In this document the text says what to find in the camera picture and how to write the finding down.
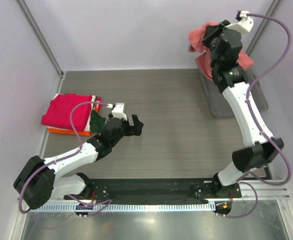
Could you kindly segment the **salmon pink t shirt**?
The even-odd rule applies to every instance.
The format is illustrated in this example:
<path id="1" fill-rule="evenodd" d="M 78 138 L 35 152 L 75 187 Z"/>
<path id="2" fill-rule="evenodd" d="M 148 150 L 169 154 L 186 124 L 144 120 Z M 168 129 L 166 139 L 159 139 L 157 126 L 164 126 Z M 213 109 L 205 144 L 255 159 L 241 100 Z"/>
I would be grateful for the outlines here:
<path id="1" fill-rule="evenodd" d="M 206 22 L 202 27 L 192 30 L 189 35 L 189 51 L 201 53 L 195 59 L 196 65 L 199 67 L 202 74 L 209 80 L 213 81 L 211 68 L 211 53 L 209 49 L 203 45 L 202 40 L 205 36 L 206 27 L 216 26 L 215 21 Z M 254 65 L 254 61 L 242 50 L 239 53 L 237 62 L 246 71 Z"/>

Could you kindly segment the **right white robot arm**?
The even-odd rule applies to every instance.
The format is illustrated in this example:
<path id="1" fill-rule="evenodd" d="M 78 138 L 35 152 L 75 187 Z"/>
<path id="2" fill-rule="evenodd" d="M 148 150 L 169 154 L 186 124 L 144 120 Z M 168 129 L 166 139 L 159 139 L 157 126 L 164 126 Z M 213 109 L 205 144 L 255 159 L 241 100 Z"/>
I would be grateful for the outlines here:
<path id="1" fill-rule="evenodd" d="M 237 180 L 249 171 L 270 163 L 284 147 L 265 126 L 251 96 L 245 70 L 238 63 L 242 34 L 227 20 L 208 25 L 202 43 L 209 49 L 211 75 L 219 92 L 228 102 L 241 130 L 244 148 L 232 153 L 231 163 L 212 178 L 212 192 L 223 198 L 236 189 Z"/>

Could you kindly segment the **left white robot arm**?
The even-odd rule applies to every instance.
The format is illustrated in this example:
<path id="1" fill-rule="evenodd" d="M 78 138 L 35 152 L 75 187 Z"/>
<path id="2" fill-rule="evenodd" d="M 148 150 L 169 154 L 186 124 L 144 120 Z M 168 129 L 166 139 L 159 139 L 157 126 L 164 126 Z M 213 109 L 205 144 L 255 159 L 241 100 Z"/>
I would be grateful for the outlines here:
<path id="1" fill-rule="evenodd" d="M 132 121 L 130 125 L 128 120 L 110 117 L 99 133 L 79 147 L 45 159 L 38 155 L 31 157 L 13 183 L 19 193 L 19 211 L 27 213 L 22 207 L 23 202 L 30 210 L 36 210 L 50 199 L 89 199 L 94 192 L 90 179 L 81 172 L 69 177 L 66 174 L 101 160 L 123 137 L 140 136 L 144 124 L 136 114 L 132 115 Z"/>

